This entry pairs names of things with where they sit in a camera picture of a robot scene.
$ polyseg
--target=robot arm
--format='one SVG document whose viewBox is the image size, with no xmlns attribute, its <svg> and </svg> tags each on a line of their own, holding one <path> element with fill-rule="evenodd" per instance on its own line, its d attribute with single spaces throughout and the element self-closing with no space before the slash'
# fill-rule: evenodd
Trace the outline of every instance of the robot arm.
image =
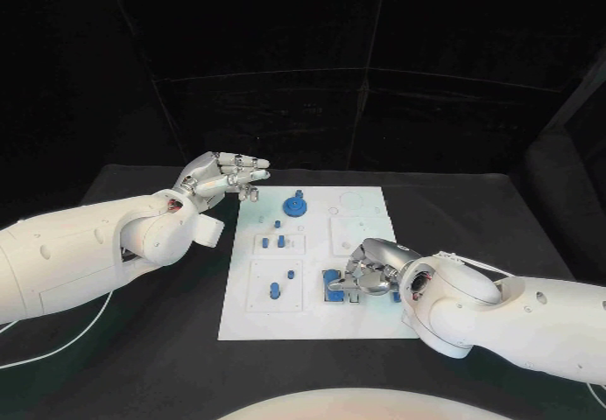
<svg viewBox="0 0 606 420">
<path fill-rule="evenodd" d="M 172 189 L 20 220 L 0 231 L 0 324 L 63 311 L 215 247 L 224 223 L 202 214 L 225 197 L 258 199 L 268 161 L 206 153 Z"/>
<path fill-rule="evenodd" d="M 354 253 L 349 273 L 356 262 L 358 278 L 329 288 L 398 288 L 403 322 L 440 353 L 463 358 L 482 346 L 521 368 L 606 383 L 606 288 L 521 276 L 492 282 L 453 254 L 420 257 L 375 239 Z"/>
</svg>

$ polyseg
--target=blue object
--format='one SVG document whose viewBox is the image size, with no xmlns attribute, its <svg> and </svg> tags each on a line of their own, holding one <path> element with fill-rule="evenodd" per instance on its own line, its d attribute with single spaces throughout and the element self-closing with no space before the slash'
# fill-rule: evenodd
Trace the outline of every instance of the blue object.
<svg viewBox="0 0 606 420">
<path fill-rule="evenodd" d="M 280 297 L 280 285 L 273 283 L 268 286 L 268 296 L 276 300 Z"/>
<path fill-rule="evenodd" d="M 329 290 L 328 284 L 338 280 L 339 272 L 335 269 L 328 269 L 325 271 L 325 300 L 328 302 L 343 302 L 345 301 L 345 291 L 343 290 Z"/>
<path fill-rule="evenodd" d="M 307 203 L 303 200 L 303 192 L 300 190 L 297 190 L 297 192 L 294 193 L 294 197 L 290 197 L 284 201 L 283 209 L 284 209 L 284 213 L 290 217 L 300 217 L 306 213 Z"/>
</svg>

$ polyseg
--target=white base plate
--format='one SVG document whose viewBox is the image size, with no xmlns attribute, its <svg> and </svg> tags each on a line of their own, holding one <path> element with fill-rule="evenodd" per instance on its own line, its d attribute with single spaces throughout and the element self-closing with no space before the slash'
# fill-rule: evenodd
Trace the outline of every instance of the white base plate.
<svg viewBox="0 0 606 420">
<path fill-rule="evenodd" d="M 284 200 L 303 191 L 307 212 L 284 214 Z M 391 294 L 359 293 L 342 304 L 325 302 L 322 270 L 341 272 L 349 254 L 369 237 L 395 241 L 381 189 L 336 186 L 260 186 L 257 203 L 244 201 L 219 340 L 411 339 L 417 334 L 401 322 L 403 306 Z M 274 221 L 281 227 L 274 228 Z M 286 246 L 278 248 L 278 236 Z M 263 238 L 268 247 L 263 248 Z M 296 275 L 289 279 L 289 270 Z M 271 299 L 271 283 L 280 298 Z"/>
</svg>

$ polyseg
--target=black table surface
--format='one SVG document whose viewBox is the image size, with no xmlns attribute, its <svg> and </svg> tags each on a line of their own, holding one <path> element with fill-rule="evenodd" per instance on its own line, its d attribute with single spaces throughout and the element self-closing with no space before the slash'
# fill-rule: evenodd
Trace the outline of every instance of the black table surface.
<svg viewBox="0 0 606 420">
<path fill-rule="evenodd" d="M 110 165 L 84 204 L 153 193 L 180 168 Z M 381 186 L 398 242 L 456 252 L 519 275 L 571 278 L 509 178 L 273 171 L 261 185 Z M 586 385 L 512 366 L 476 347 L 463 360 L 417 339 L 218 341 L 238 220 L 231 194 L 206 213 L 225 222 L 215 248 L 121 288 L 82 339 L 58 355 L 0 370 L 3 418 L 218 418 L 299 391 L 401 389 L 519 419 L 605 418 Z M 22 321 L 0 336 L 0 362 L 46 353 L 78 334 L 105 298 Z"/>
</svg>

